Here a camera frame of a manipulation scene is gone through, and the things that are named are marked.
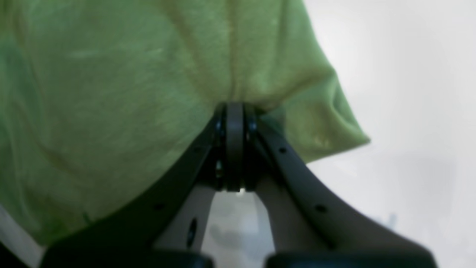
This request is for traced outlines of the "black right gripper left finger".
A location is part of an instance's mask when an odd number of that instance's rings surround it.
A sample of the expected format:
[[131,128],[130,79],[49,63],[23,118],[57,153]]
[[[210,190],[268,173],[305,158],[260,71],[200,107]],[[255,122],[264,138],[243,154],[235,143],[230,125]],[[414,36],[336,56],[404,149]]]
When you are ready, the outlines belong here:
[[215,114],[180,159],[119,211],[51,246],[42,268],[212,268],[200,240],[213,196],[236,190],[236,104]]

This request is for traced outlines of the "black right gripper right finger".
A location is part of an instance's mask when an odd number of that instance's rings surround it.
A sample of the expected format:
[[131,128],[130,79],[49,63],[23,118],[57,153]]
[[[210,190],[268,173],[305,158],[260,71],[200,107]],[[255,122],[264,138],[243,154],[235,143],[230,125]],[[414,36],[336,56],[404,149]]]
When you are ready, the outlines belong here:
[[267,209],[267,268],[435,268],[427,249],[377,224],[328,189],[289,143],[235,104],[235,187]]

